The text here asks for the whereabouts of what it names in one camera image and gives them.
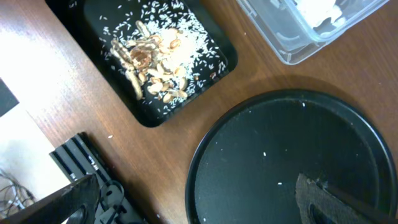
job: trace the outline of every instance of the square black tray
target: square black tray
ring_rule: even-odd
[[[232,71],[238,63],[238,56],[231,42],[218,25],[215,24],[199,1],[46,0],[46,3],[85,51],[87,56],[89,56],[131,113],[142,125],[147,127],[156,127],[168,120],[187,103],[194,100],[198,95],[202,94],[219,79]],[[131,82],[123,75],[124,69],[108,53],[111,48],[110,42],[114,38],[114,33],[111,30],[113,27],[120,26],[120,24],[125,22],[124,25],[129,25],[122,26],[115,33],[117,34],[116,37],[120,36],[121,30],[124,34],[132,35],[131,33],[136,30],[136,20],[146,23],[149,20],[158,19],[159,15],[166,13],[165,11],[159,12],[159,7],[165,5],[169,6],[167,10],[170,11],[169,15],[175,15],[174,19],[176,20],[192,12],[208,33],[208,37],[210,38],[210,41],[207,43],[208,49],[210,47],[217,49],[216,54],[219,56],[219,58],[213,57],[212,59],[206,56],[200,57],[200,60],[206,60],[208,63],[202,65],[198,63],[193,68],[193,73],[197,74],[198,80],[191,79],[188,84],[194,85],[192,88],[194,88],[195,93],[190,95],[184,102],[176,102],[173,105],[164,104],[162,101],[154,99],[153,95],[148,94],[146,85],[143,86],[145,99],[136,100],[136,94]],[[158,7],[156,8],[156,12],[152,13],[154,16],[150,17],[152,14],[143,13],[144,9],[147,12],[151,7],[155,6]],[[104,32],[105,26],[109,27],[109,34]],[[221,62],[224,63],[224,66],[219,67],[219,63]],[[210,64],[214,65],[213,69],[208,66]],[[213,72],[216,72],[216,77],[211,77]]]

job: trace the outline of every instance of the wooden table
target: wooden table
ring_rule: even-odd
[[[236,1],[202,2],[239,64],[158,128],[136,121],[43,0],[0,2],[0,75],[54,146],[86,131],[154,222],[156,214],[187,222],[185,181],[201,138],[234,105],[271,90],[319,90],[351,103],[398,164],[398,1],[295,66],[279,61]]]

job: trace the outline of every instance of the round black tray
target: round black tray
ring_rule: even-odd
[[[332,96],[280,90],[235,106],[202,139],[188,173],[188,220],[301,223],[301,172],[395,215],[395,166],[367,119]]]

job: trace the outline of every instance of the clear plastic container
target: clear plastic container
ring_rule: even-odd
[[[388,0],[336,0],[341,16],[312,27],[294,0],[237,0],[282,62],[295,65],[334,41]]]

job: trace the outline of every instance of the black tray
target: black tray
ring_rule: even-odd
[[[106,57],[105,53],[109,52],[111,48],[110,42],[114,38],[114,27],[130,17],[130,20],[126,21],[126,23],[131,26],[122,26],[116,36],[120,36],[120,31],[124,32],[123,37],[131,35],[136,29],[136,20],[146,23],[150,19],[150,14],[141,17],[143,5],[147,6],[150,3],[149,6],[152,7],[154,2],[145,0],[46,0],[51,10],[53,10],[69,33],[79,43],[80,47],[93,61],[132,114],[142,125],[147,127],[156,127],[168,120],[187,103],[194,100],[215,82],[232,71],[238,62],[238,56],[231,42],[198,1],[159,0],[157,2],[161,6],[164,4],[169,6],[167,11],[170,11],[171,14],[176,13],[175,20],[183,17],[183,13],[188,13],[189,10],[193,12],[207,31],[210,40],[213,40],[208,42],[208,48],[213,47],[213,49],[217,49],[216,54],[220,57],[211,59],[207,57],[200,58],[201,60],[205,59],[208,62],[207,65],[214,64],[214,69],[209,69],[208,66],[204,66],[204,63],[197,65],[193,69],[193,73],[199,73],[200,75],[198,76],[198,80],[190,81],[195,84],[195,93],[189,96],[186,101],[176,103],[173,106],[166,105],[148,94],[146,85],[143,86],[145,99],[137,101],[131,82],[122,74],[124,69],[114,57],[111,55]],[[172,7],[172,5],[178,3],[183,5],[183,9],[181,7],[176,9]],[[157,7],[156,9],[156,13],[153,14],[154,20],[159,19],[159,8]],[[110,35],[104,34],[104,26],[109,27]],[[225,68],[221,70],[218,68],[219,61],[226,65]],[[216,77],[211,77],[213,72],[217,73]]]
[[[394,162],[369,121],[334,97],[282,90],[235,106],[202,139],[185,188],[188,220],[301,223],[301,172],[396,213]]]

